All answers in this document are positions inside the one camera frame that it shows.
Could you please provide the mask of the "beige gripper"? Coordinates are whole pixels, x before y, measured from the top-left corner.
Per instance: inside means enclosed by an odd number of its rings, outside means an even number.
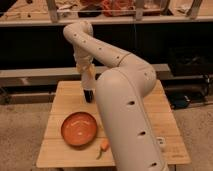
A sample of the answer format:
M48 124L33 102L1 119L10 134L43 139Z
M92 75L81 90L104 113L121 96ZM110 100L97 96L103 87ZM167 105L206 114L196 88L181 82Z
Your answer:
M95 65L90 64L88 66L81 66L79 64L76 65L77 71L81 75L81 85L82 88L86 91L93 90L95 87Z

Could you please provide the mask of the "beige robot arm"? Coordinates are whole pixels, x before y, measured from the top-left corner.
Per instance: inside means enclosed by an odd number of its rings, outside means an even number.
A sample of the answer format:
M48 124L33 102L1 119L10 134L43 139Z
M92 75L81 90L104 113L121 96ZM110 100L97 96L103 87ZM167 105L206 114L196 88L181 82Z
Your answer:
M169 171L143 104L156 84L153 66L94 38L86 21L65 26L63 34L78 65L97 60L108 67L96 80L95 100L117 171Z

